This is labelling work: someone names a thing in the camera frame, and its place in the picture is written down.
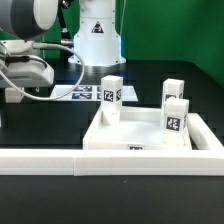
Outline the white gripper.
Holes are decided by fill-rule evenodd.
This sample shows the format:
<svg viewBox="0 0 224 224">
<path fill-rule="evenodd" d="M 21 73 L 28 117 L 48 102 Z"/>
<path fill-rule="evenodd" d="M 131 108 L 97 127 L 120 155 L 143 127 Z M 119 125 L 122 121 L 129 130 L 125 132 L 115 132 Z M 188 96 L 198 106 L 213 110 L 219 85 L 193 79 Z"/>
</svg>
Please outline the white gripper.
<svg viewBox="0 0 224 224">
<path fill-rule="evenodd" d="M 18 87 L 49 87 L 54 70 L 38 56 L 33 41 L 0 40 L 0 71 Z"/>
</svg>

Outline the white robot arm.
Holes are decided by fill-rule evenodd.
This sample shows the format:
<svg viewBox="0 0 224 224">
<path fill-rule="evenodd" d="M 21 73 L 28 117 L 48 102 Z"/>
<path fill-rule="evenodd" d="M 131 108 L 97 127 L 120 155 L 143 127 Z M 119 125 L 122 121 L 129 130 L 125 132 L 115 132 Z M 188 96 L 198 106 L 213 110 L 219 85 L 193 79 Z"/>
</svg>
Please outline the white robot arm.
<svg viewBox="0 0 224 224">
<path fill-rule="evenodd" d="M 80 6 L 79 30 L 71 36 L 63 10 L 73 1 Z M 0 0 L 0 29 L 16 36 L 11 52 L 18 55 L 55 22 L 64 39 L 73 40 L 77 54 L 69 62 L 93 68 L 114 68 L 126 62 L 121 56 L 121 35 L 115 29 L 116 0 Z"/>
</svg>

